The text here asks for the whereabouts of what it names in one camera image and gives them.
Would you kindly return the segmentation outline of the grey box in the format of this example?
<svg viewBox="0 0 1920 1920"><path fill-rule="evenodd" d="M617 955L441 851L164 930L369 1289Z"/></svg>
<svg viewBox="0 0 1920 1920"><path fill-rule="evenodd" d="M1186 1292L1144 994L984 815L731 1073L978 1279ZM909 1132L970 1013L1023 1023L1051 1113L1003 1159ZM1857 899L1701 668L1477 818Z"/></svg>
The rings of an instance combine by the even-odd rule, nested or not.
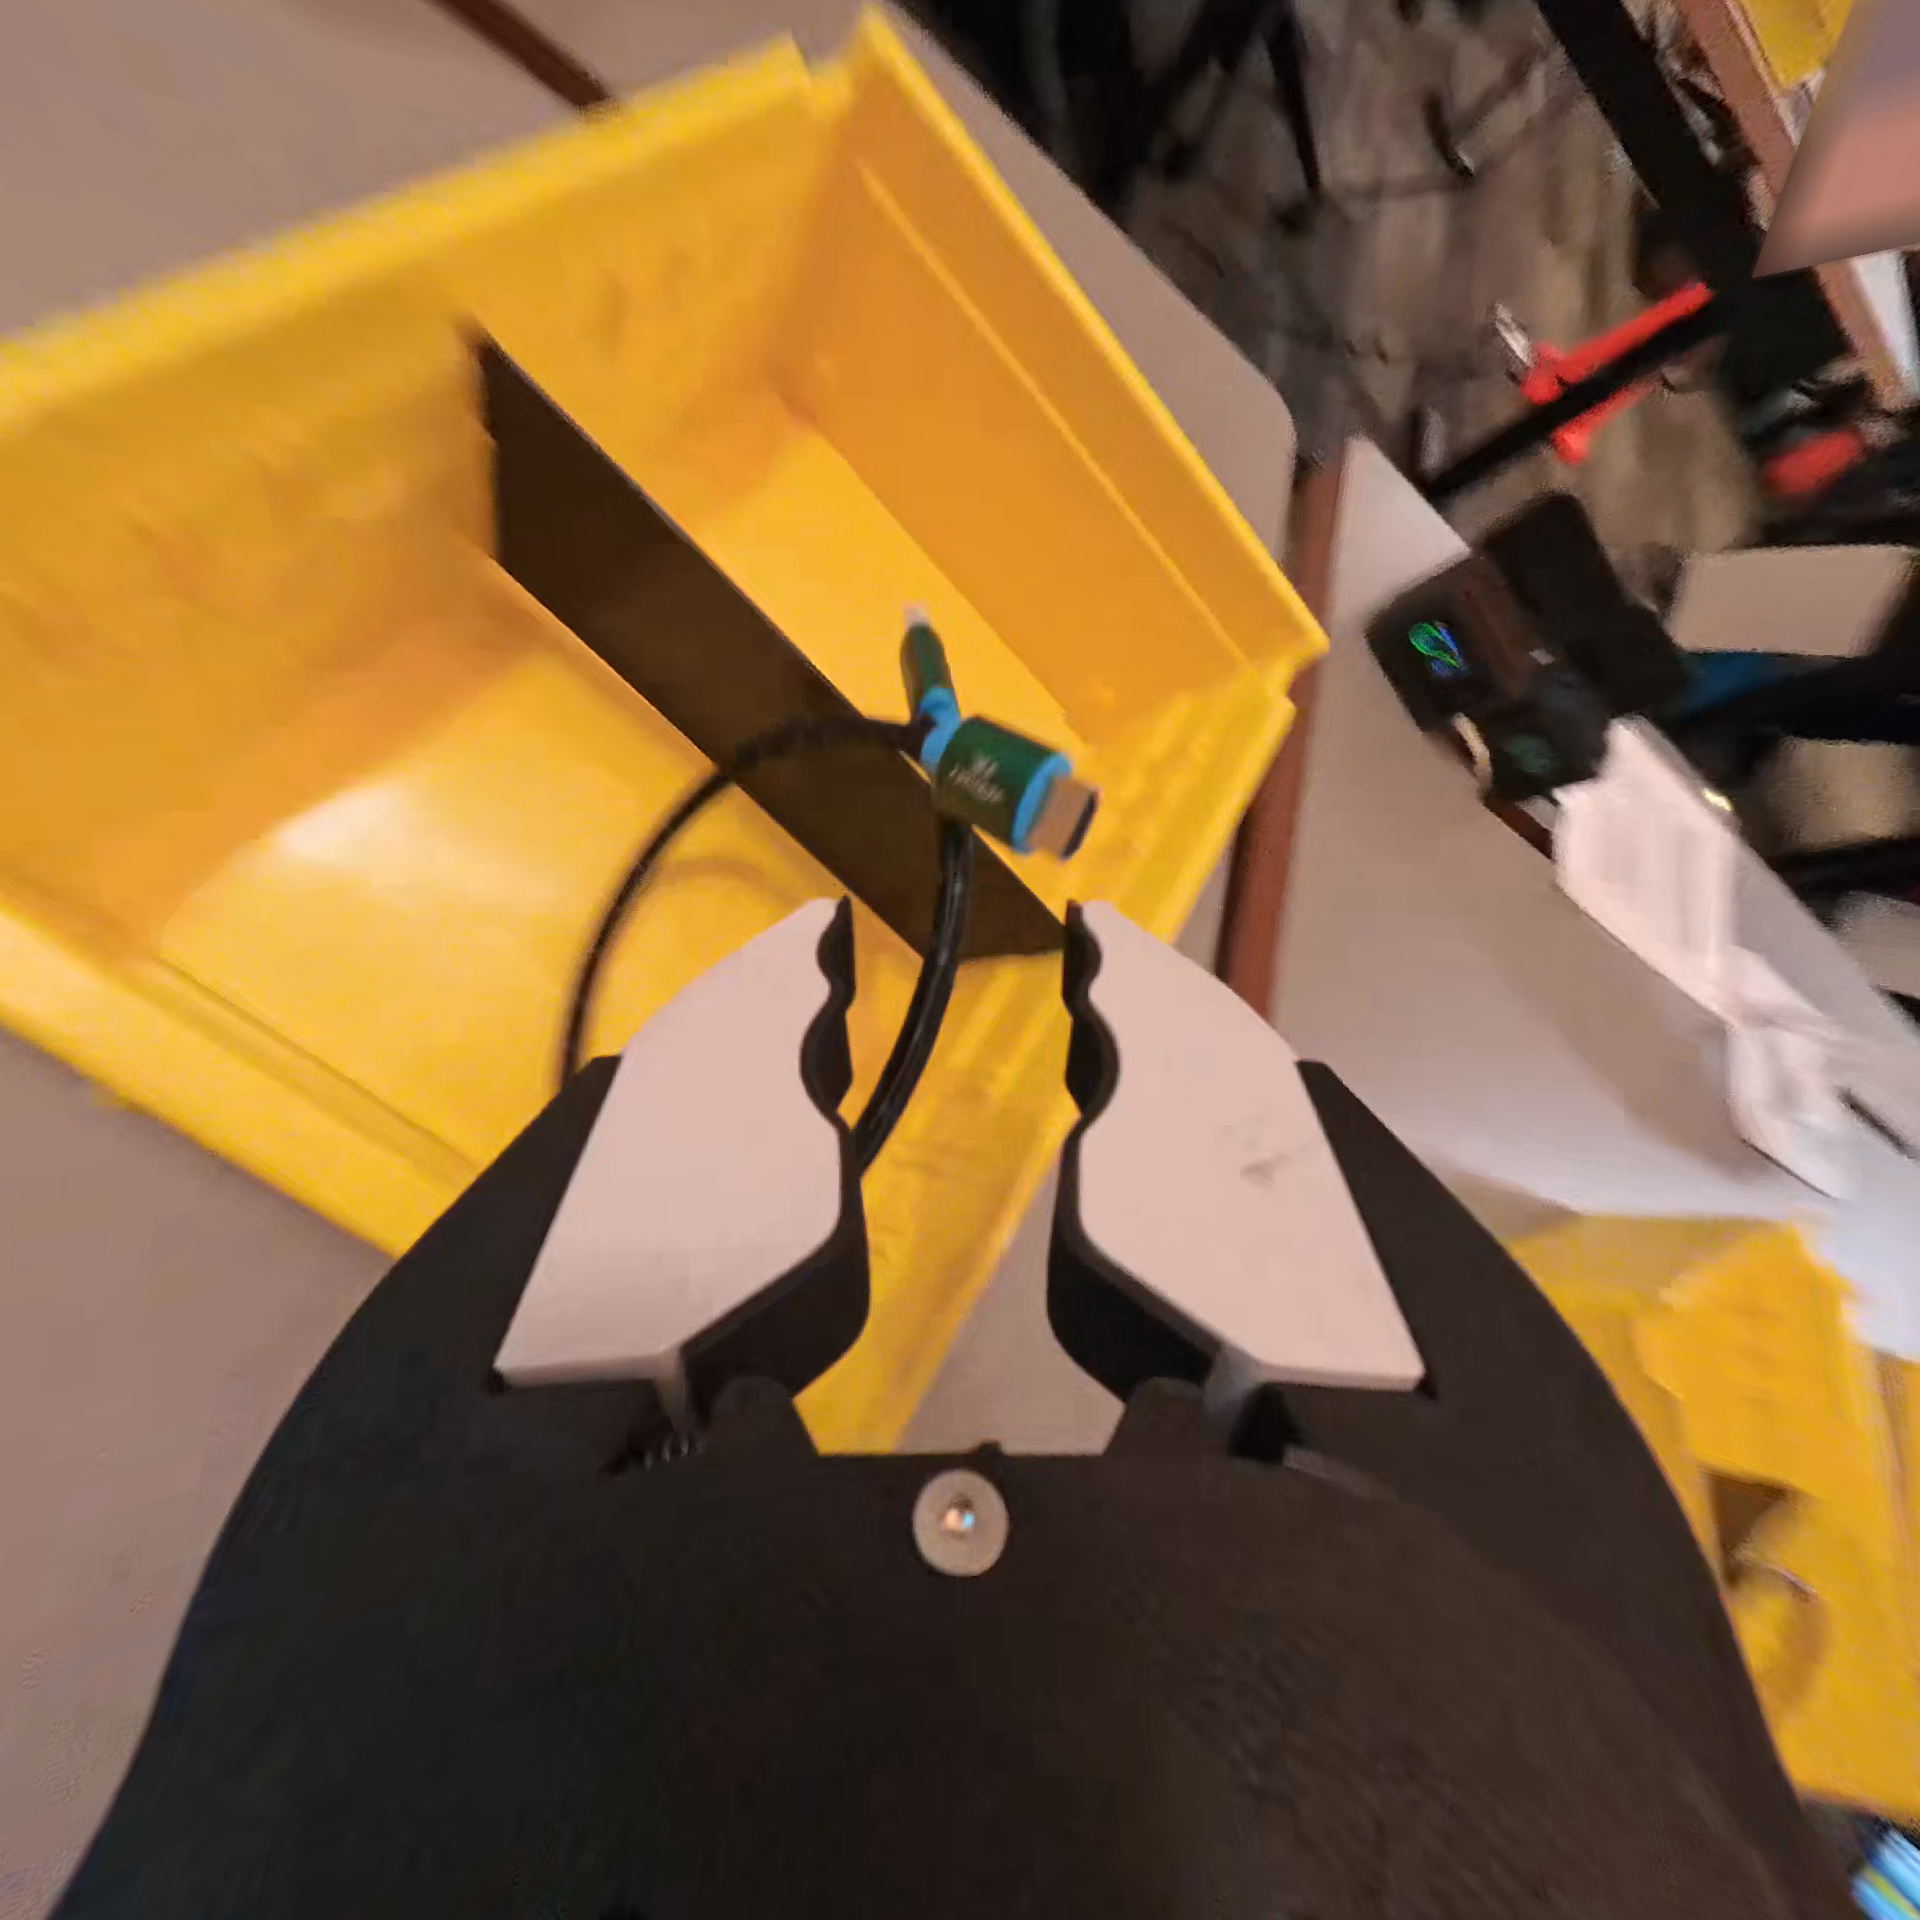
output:
<svg viewBox="0 0 1920 1920"><path fill-rule="evenodd" d="M1881 642L1914 583L1909 546L1748 546L1695 555L1665 623L1701 657L1859 658Z"/></svg>

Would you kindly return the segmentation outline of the large yellow plastic bin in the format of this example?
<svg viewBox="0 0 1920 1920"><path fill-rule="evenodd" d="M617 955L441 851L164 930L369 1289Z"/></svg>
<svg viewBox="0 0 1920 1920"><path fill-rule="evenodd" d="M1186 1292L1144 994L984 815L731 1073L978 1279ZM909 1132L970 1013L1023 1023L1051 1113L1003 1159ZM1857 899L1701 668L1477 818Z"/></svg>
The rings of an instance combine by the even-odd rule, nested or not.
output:
<svg viewBox="0 0 1920 1920"><path fill-rule="evenodd" d="M5 1026L400 1255L690 743L495 559L499 343L857 710L924 609L1173 942L1312 612L867 13L5 343Z"/></svg>

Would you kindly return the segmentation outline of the white paper sheet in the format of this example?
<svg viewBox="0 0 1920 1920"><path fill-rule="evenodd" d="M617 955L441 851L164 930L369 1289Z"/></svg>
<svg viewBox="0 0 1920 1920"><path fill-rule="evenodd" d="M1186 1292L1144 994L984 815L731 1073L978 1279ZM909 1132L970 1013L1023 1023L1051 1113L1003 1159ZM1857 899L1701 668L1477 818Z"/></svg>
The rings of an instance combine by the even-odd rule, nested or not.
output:
<svg viewBox="0 0 1920 1920"><path fill-rule="evenodd" d="M1866 1135L1917 1159L1916 1022L1741 839L1730 802L1640 718L1560 789L1564 895L1709 1022L1736 1133L1831 1201Z"/></svg>

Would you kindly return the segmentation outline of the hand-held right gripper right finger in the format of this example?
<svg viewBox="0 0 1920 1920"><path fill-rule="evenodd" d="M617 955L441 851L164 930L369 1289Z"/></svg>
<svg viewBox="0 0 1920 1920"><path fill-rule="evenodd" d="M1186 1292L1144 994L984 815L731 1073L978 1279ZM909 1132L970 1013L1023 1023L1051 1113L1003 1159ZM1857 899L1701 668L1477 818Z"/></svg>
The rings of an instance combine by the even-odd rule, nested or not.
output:
<svg viewBox="0 0 1920 1920"><path fill-rule="evenodd" d="M1263 1015L1108 903L1067 909L1075 1107L1047 1324L1119 1401L1192 1386L1218 1426L1266 1388L1405 1394L1427 1366L1304 1068Z"/></svg>

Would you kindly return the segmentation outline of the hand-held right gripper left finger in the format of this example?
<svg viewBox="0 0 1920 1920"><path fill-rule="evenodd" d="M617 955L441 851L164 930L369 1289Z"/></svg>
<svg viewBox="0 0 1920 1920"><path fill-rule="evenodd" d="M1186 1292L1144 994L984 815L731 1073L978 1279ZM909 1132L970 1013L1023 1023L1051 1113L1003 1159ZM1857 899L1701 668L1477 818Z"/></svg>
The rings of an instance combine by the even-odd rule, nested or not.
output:
<svg viewBox="0 0 1920 1920"><path fill-rule="evenodd" d="M509 1388L640 1383L697 1426L738 1380L807 1391L868 1324L851 1089L856 925L805 903L617 1054L497 1350Z"/></svg>

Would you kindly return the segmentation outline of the black charging case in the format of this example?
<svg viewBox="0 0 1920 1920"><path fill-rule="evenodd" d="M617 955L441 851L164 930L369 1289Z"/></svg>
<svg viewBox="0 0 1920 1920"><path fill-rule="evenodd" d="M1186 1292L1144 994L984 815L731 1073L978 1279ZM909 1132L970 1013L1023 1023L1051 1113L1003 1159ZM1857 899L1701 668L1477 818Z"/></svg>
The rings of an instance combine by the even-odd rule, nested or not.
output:
<svg viewBox="0 0 1920 1920"><path fill-rule="evenodd" d="M1487 805L1551 798L1594 780L1613 716L1595 686L1551 665L1451 716L1451 734Z"/></svg>
<svg viewBox="0 0 1920 1920"><path fill-rule="evenodd" d="M1365 635L1423 725L1522 700L1552 665L1610 713L1658 713L1689 686L1666 623L1626 586L1586 506L1564 489L1499 517L1461 559L1379 610Z"/></svg>

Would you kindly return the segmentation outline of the black bin divider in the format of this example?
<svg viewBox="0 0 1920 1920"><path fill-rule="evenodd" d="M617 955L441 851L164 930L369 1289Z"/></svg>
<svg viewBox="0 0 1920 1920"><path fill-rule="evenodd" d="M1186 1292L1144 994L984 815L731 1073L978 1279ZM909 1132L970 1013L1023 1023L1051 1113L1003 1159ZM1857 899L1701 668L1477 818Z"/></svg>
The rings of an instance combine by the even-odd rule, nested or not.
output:
<svg viewBox="0 0 1920 1920"><path fill-rule="evenodd" d="M699 754L727 762L781 725L912 718L900 615L856 630L883 695L851 700L495 338L474 337L471 357L499 564ZM841 893L925 950L940 825L912 753L793 753L744 789Z"/></svg>

